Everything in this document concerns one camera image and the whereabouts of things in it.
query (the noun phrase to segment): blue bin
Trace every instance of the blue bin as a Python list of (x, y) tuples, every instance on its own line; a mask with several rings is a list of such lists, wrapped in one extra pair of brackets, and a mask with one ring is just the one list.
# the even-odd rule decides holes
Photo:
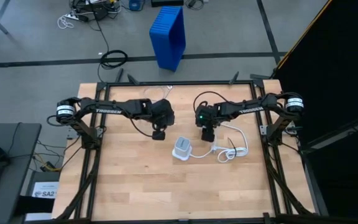
[(182, 7), (161, 8), (150, 28), (150, 38), (158, 66), (176, 71), (186, 48)]

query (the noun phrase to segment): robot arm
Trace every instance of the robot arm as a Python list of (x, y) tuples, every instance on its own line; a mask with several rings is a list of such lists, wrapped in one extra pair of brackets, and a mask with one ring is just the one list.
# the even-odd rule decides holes
[[(286, 101), (285, 108), (279, 106), (279, 99)], [(255, 100), (232, 102), (225, 101), (208, 105), (207, 101), (201, 102), (196, 109), (196, 125), (203, 128), (201, 139), (214, 141), (214, 128), (223, 121), (231, 121), (242, 114), (254, 113), (262, 110), (276, 112), (280, 117), (274, 124), (267, 126), (267, 141), (272, 144), (280, 144), (282, 131), (291, 123), (300, 119), (303, 112), (303, 100), (297, 93), (273, 94)]]
[(88, 127), (82, 117), (89, 113), (119, 114), (129, 119), (142, 119), (152, 123), (154, 140), (164, 140), (164, 130), (173, 125), (174, 112), (168, 100), (152, 103), (149, 99), (128, 100), (125, 102), (92, 100), (90, 98), (68, 98), (57, 104), (56, 120), (70, 125), (81, 137), (82, 147), (96, 149), (100, 146), (99, 134), (95, 128)]

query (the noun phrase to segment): black metal frame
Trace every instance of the black metal frame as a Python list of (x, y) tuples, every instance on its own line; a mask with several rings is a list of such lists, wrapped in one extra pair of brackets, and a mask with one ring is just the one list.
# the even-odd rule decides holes
[[(189, 82), (143, 82), (138, 85), (133, 83), (119, 83), (121, 79), (121, 75), (117, 76), (115, 83), (98, 83), (96, 87), (96, 94), (95, 99), (100, 99), (101, 90), (105, 89), (104, 92), (104, 99), (108, 99), (110, 89), (115, 86), (158, 86), (158, 85), (227, 85), (229, 84), (228, 81), (189, 81)], [(243, 80), (243, 81), (236, 81), (234, 85), (250, 85), (251, 95), (252, 98), (255, 99), (257, 97), (256, 86), (260, 88), (260, 95), (265, 95), (265, 90), (263, 86), (263, 82), (254, 82), (252, 80)], [(259, 126), (263, 125), (262, 117), (260, 112), (255, 113), (257, 118), (258, 129)], [(266, 111), (266, 119), (267, 124), (272, 123), (272, 118), (270, 113)], [(106, 115), (102, 114), (100, 126), (104, 126), (106, 122)], [(91, 117), (91, 127), (95, 127), (96, 123), (96, 114), (92, 114)], [(81, 221), (83, 223), (271, 223), (275, 220), (279, 221), (280, 223), (358, 223), (358, 220), (348, 220), (348, 219), (338, 219), (338, 218), (331, 218), (331, 217), (321, 217), (318, 215), (312, 215), (309, 211), (307, 211), (303, 206), (300, 204), (299, 201), (295, 198), (295, 196), (291, 193), (290, 189), (287, 187), (285, 183), (285, 176), (284, 171), (280, 159), (280, 153), (278, 151), (278, 147), (273, 147), (273, 153), (275, 156), (275, 162), (277, 166), (277, 170), (273, 168), (272, 161), (270, 159), (269, 154), (269, 145), (264, 141), (264, 136), (260, 132), (260, 140), (262, 144), (262, 149), (264, 151), (264, 159), (265, 159), (265, 166), (267, 170), (267, 177), (268, 177), (268, 184), (270, 187), (270, 193), (272, 195), (272, 204), (273, 209), (275, 212), (276, 218), (270, 218), (268, 213), (264, 213), (263, 217), (261, 218), (225, 218), (225, 219), (194, 219), (194, 220), (134, 220), (134, 221), (103, 221), (103, 222), (92, 222), (92, 212), (93, 212), (93, 204), (94, 204), (94, 195), (96, 190), (96, 183), (97, 183), (97, 176), (98, 176), (98, 167), (100, 162), (101, 150), (97, 150), (94, 156), (94, 167), (96, 170), (92, 170), (92, 181), (90, 183), (90, 192), (89, 192), (89, 200), (88, 206), (86, 211), (86, 218), (81, 217), (81, 207), (82, 207), (82, 197), (80, 202), (76, 206), (74, 220), (56, 220), (57, 223), (78, 223)], [(80, 188), (85, 183), (87, 179), (88, 167), (90, 163), (90, 150), (86, 150), (84, 163), (81, 173), (81, 180), (80, 180)], [(277, 183), (283, 194), (283, 199), (285, 202), (285, 208), (287, 214), (280, 212), (280, 204), (278, 202), (277, 197), (277, 190), (275, 183)], [(298, 213), (301, 215), (292, 215), (291, 204), (297, 210)]]

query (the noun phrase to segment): wooden tabletop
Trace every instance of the wooden tabletop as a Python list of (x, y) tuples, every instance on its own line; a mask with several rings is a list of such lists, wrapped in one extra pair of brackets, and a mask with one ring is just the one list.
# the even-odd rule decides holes
[[(278, 80), (264, 83), (266, 93), (280, 93)], [(164, 90), (164, 86), (113, 87), (109, 100), (158, 100)], [(95, 83), (81, 84), (78, 96), (93, 98), (95, 91)], [(274, 216), (254, 113), (230, 122), (246, 135), (249, 153), (245, 157), (236, 157), (224, 164), (218, 162), (217, 154), (202, 159), (191, 157), (188, 161), (172, 157), (173, 145), (179, 136), (190, 139), (194, 155), (203, 155), (210, 149), (211, 143), (201, 140), (201, 129), (195, 125), (193, 111), (193, 100), (203, 91), (216, 91), (231, 101), (252, 99), (249, 85), (175, 86), (167, 97), (175, 111), (175, 124), (167, 128), (164, 141), (141, 135), (123, 116), (107, 116), (93, 220), (248, 218), (261, 217), (264, 212)], [(198, 102), (203, 100), (209, 104), (223, 101), (213, 94), (201, 96)], [(277, 117), (272, 112), (273, 121)], [(90, 114), (84, 121), (89, 124)], [(152, 132), (150, 123), (135, 123), (143, 132)], [(241, 134), (235, 130), (219, 127), (217, 133), (218, 146), (232, 147), (227, 140), (230, 138), (236, 147), (244, 147)], [(296, 147), (295, 139), (289, 136), (284, 136), (283, 142)], [(65, 161), (78, 147), (80, 141), (67, 150)], [(308, 210), (314, 211), (299, 155), (286, 146), (278, 148), (288, 187)], [(62, 171), (53, 217), (62, 213), (78, 190), (84, 154), (81, 150)], [(278, 186), (277, 189), (281, 209), (285, 211)], [(83, 208), (86, 208), (87, 197), (85, 193)]]

